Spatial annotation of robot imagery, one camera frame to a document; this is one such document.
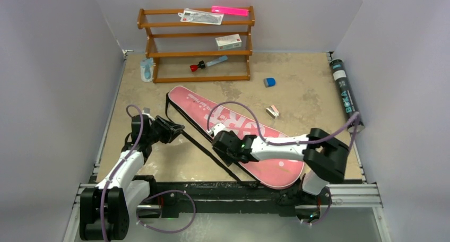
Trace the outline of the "pink racket cover bag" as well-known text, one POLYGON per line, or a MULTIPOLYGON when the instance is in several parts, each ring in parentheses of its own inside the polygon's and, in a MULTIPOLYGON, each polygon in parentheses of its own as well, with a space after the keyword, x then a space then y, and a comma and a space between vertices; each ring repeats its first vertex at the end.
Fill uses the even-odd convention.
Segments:
MULTIPOLYGON (((207 117, 217 104, 183 86, 176 86, 166 94, 166 109, 172 106, 184 119, 192 125, 207 141, 212 138, 207 133, 207 117)), ((218 107, 212 113, 210 126, 223 123, 227 128, 242 138, 249 134, 258 134, 256 122, 230 110, 218 107)), ((300 178, 304 163, 294 160, 270 159, 260 162, 239 162, 237 166, 250 176, 272 189, 285 189, 300 178)))

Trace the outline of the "black shuttlecock tube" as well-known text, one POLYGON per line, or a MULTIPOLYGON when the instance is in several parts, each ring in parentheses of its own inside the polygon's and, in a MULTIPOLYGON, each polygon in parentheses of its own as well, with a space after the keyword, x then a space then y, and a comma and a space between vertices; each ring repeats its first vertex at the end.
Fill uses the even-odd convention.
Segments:
POLYGON ((329 66, 339 92, 344 115, 346 119, 349 119, 355 112, 359 111, 359 108, 351 89, 344 63, 340 59, 333 59, 330 61, 329 66))

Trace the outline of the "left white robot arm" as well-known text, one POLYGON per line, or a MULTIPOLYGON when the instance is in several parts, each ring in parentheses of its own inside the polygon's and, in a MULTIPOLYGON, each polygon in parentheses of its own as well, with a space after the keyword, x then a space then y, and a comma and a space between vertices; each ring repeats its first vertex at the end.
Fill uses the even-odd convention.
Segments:
POLYGON ((158 199, 153 177, 139 176, 137 172, 154 144, 172 142, 184 128, 160 116, 131 118, 131 132, 125 137, 117 163, 101 182, 81 193, 79 232, 83 241, 126 237, 131 213, 141 202, 152 204, 158 199))

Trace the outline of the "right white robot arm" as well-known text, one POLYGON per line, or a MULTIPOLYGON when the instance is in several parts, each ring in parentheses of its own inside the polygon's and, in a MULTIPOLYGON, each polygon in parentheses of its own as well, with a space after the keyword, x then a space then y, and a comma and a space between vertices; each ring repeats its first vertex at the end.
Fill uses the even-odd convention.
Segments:
POLYGON ((298 188, 299 199, 311 203, 329 183, 344 181, 349 146, 320 128, 295 137, 268 137, 245 135, 240 139, 223 124, 212 127, 212 148, 230 165, 234 162, 260 162, 272 159, 302 161, 310 172, 298 188))

